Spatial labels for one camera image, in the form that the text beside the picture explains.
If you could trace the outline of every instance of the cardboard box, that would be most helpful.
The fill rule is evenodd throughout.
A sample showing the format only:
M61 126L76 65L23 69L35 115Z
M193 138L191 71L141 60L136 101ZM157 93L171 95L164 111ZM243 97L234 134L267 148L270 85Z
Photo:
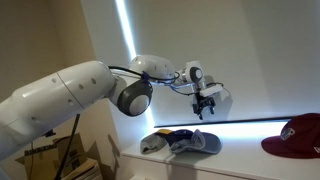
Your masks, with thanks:
M26 151L26 155L16 161L25 166L28 179L53 180L62 162L69 140L69 136L54 139L52 145L36 148L33 152ZM61 177L67 176L86 160L87 157L80 134L75 134Z

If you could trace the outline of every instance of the robotic arm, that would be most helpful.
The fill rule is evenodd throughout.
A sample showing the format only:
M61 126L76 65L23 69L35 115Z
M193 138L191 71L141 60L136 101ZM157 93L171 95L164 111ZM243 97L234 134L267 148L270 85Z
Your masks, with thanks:
M197 99L194 112L201 115L208 102L214 106L213 99L207 97L222 90L218 86L206 88L201 85L204 79L197 62L188 63L185 69L175 72L169 60L144 55L133 59L129 70L124 73L123 70L126 69L90 61L14 91L0 104L0 160L101 98L108 98L128 116L137 116L150 104L151 84L174 89L192 85Z

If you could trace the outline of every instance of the white robotic arm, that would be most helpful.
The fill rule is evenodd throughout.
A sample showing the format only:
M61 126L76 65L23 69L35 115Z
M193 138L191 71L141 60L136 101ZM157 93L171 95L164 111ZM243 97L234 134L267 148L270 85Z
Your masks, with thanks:
M202 69L200 64L193 67L187 65L186 70L175 72L169 60L144 55L132 60L128 75L114 72L123 70L119 67L90 61L21 87L0 104L0 160L101 98L109 98L128 116L137 116L150 104L151 84L198 87L203 82ZM199 88L195 92L199 97L218 92ZM210 93L202 96L201 91Z

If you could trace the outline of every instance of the maroon baseball cap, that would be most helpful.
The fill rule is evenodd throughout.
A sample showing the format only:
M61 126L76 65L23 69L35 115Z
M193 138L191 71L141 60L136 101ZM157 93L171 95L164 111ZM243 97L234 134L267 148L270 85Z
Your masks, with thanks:
M262 148L273 155L311 159L320 158L320 114L308 113L292 118L281 130L261 142Z

